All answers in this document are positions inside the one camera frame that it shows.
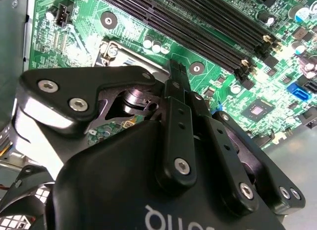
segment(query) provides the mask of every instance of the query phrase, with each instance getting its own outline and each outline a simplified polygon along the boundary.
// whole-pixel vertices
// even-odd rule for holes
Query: blue connector
[[[213,115],[217,111],[222,111],[222,104],[220,101],[218,101],[218,107],[215,110],[211,110],[211,114]]]
[[[290,86],[287,87],[287,90],[297,98],[299,98],[302,101],[308,101],[312,98],[312,95],[309,94],[305,89],[300,87],[298,84],[293,83]]]

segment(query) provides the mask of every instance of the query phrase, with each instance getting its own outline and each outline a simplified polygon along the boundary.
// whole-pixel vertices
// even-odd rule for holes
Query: black ram slot
[[[206,9],[194,0],[171,1],[182,7],[185,11],[190,12],[200,20],[211,25],[214,29],[231,38],[250,52],[253,52],[254,47],[260,45],[262,42],[254,37],[256,35],[254,35],[252,31],[249,33],[248,30],[251,30],[250,28],[248,28],[248,30],[241,30],[239,25],[232,23],[230,19],[222,18],[223,14],[213,12],[210,8]]]
[[[241,29],[248,31],[252,34],[254,38],[257,38],[259,41],[263,40],[263,35],[269,35],[270,32],[260,26],[257,22],[253,21],[235,7],[229,5],[224,0],[195,0],[199,1],[201,5],[206,8],[217,8],[215,12],[226,16],[229,21],[234,21],[239,24]]]
[[[117,6],[118,8],[132,15],[133,17],[147,23],[149,26],[155,28],[159,32],[164,33],[165,35],[174,39],[179,44],[183,45],[184,47],[187,47],[197,52],[198,54],[204,56],[205,58],[211,60],[212,62],[226,69],[230,73],[234,73],[235,70],[240,68],[240,66],[233,64],[231,61],[229,61],[225,57],[222,57],[219,54],[215,54],[210,49],[206,47],[204,48],[204,46],[202,47],[201,45],[198,45],[195,40],[193,40],[186,34],[174,29],[173,27],[165,24],[159,19],[156,19],[154,17],[151,18],[150,14],[148,14],[146,11],[143,11],[142,9],[137,8],[136,5],[134,5],[128,0],[104,0],[104,1],[114,6]]]
[[[158,18],[163,19],[166,23],[170,24],[176,29],[180,29],[183,33],[189,35],[190,37],[201,42],[203,45],[207,46],[209,49],[225,56],[227,59],[240,65],[241,60],[248,59],[244,54],[239,53],[237,50],[233,49],[224,42],[211,36],[203,29],[188,23],[186,20],[177,16],[177,14],[171,14],[169,10],[162,7],[161,5],[155,3],[148,3],[149,0],[130,0],[135,4],[143,7],[144,10],[152,9],[151,13],[156,15]]]

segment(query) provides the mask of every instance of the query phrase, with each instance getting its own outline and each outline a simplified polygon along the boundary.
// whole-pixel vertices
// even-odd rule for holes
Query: chipset
[[[243,110],[241,114],[254,122],[258,122],[274,108],[275,107],[270,103],[261,99],[256,99],[245,110]]]

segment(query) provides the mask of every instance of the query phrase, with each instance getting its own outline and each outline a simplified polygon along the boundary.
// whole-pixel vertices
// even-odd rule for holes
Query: silver screw
[[[173,86],[175,86],[177,89],[179,89],[179,84],[175,81],[173,81]]]
[[[117,46],[111,46],[107,52],[108,56],[110,58],[115,58],[118,55],[118,47]]]
[[[147,78],[147,79],[150,79],[151,77],[148,75],[148,74],[146,74],[146,73],[143,73],[142,74],[145,78]]]
[[[247,199],[253,199],[252,189],[245,183],[240,183],[240,190]]]
[[[189,164],[182,158],[176,158],[174,162],[175,168],[181,173],[181,174],[189,174],[190,167]]]
[[[287,199],[290,199],[290,198],[291,198],[290,194],[287,192],[287,190],[286,190],[284,187],[281,186],[281,187],[279,188],[279,190],[281,191],[282,195],[283,195],[285,198],[287,198]]]
[[[199,94],[195,94],[195,98],[198,100],[202,100],[202,97]]]
[[[228,117],[228,115],[221,114],[221,117],[222,117],[224,120],[229,121],[229,117]]]
[[[199,66],[195,66],[194,67],[194,72],[198,72],[198,71],[200,71],[200,67]]]
[[[295,189],[291,188],[291,192],[295,196],[295,198],[301,199],[301,196],[299,195],[299,193]]]
[[[50,80],[41,80],[38,82],[38,86],[41,90],[47,93],[54,93],[58,90],[58,85]]]
[[[109,17],[105,18],[105,23],[106,23],[107,25],[112,24],[112,19],[109,18]]]
[[[69,106],[78,112],[83,112],[88,109],[88,104],[86,101],[80,98],[73,98],[69,101]]]
[[[12,8],[17,8],[18,4],[19,4],[18,0],[13,0],[12,1]]]

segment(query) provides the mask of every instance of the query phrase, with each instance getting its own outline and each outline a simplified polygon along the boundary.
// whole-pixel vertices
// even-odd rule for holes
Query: green circuit board
[[[35,0],[29,69],[92,66],[98,55],[101,41],[105,39],[115,40],[161,66],[164,66],[169,59],[181,62],[187,68],[194,62],[201,62],[205,66],[203,74],[193,76],[188,72],[192,90],[209,100],[211,110],[219,108],[219,104],[221,104],[222,109],[228,112],[252,136],[268,134],[271,129],[275,133],[286,133],[286,130],[292,130],[301,124],[297,118],[298,115],[317,104],[316,95],[312,95],[308,102],[302,102],[286,90],[291,83],[283,82],[286,76],[295,81],[302,75],[299,72],[298,60],[290,51],[290,44],[294,42],[292,33],[297,28],[301,26],[313,35],[309,42],[303,41],[303,44],[310,54],[317,54],[317,29],[315,31],[317,14],[311,14],[300,24],[288,17],[288,11],[293,6],[310,5],[314,0],[277,0],[269,9],[257,0],[226,0],[254,20],[256,20],[257,11],[263,9],[273,14],[277,22],[269,30],[283,44],[283,51],[273,53],[279,60],[275,66],[276,74],[272,77],[267,75],[270,68],[253,57],[257,64],[257,72],[250,75],[250,79],[255,86],[251,90],[242,88],[238,94],[231,91],[232,86],[239,85],[232,74],[103,0],[72,0],[74,1],[72,23],[65,28],[58,27],[54,22],[48,21],[45,14],[50,6],[59,1],[61,0]],[[105,11],[116,15],[118,20],[116,28],[109,30],[102,26],[100,17]],[[181,12],[184,16],[188,16],[188,19],[191,18],[190,14]],[[247,53],[218,32],[213,30],[210,32]],[[160,41],[162,46],[169,49],[169,52],[155,54],[152,50],[145,49],[143,40],[148,34]],[[219,82],[220,76],[225,79],[223,82]],[[208,88],[214,90],[212,97],[205,95]],[[262,99],[273,106],[273,110],[257,122],[241,114],[256,99]],[[294,102],[297,102],[297,106],[289,109]],[[113,133],[124,129],[124,123],[107,124],[97,129],[97,133],[91,135],[90,141],[95,143],[99,139],[107,138],[108,134],[105,134],[105,129],[109,126]]]

